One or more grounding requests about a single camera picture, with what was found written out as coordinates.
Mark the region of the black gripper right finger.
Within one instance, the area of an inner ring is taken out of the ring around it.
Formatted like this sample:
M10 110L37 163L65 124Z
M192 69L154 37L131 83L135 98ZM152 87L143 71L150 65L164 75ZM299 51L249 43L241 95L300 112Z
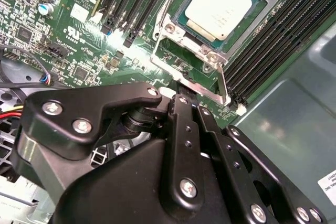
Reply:
M231 223L327 223L322 211L233 125L221 129L198 104L194 120L210 155Z

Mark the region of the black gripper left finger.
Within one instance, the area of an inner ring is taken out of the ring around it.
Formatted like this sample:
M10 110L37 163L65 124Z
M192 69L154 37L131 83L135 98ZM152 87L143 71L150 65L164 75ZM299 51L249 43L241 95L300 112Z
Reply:
M78 178L142 143L162 140L162 207L199 210L204 179L194 107L188 90L168 98L145 82L33 93L20 119L15 170L41 184L57 206Z

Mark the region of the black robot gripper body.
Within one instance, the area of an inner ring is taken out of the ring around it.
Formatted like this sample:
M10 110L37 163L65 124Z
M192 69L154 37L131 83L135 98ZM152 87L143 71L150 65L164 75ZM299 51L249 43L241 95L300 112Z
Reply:
M159 200L164 148L150 140L75 180L57 204L53 223L181 223ZM205 202L185 223L246 223L235 201L225 202L209 158L197 165Z

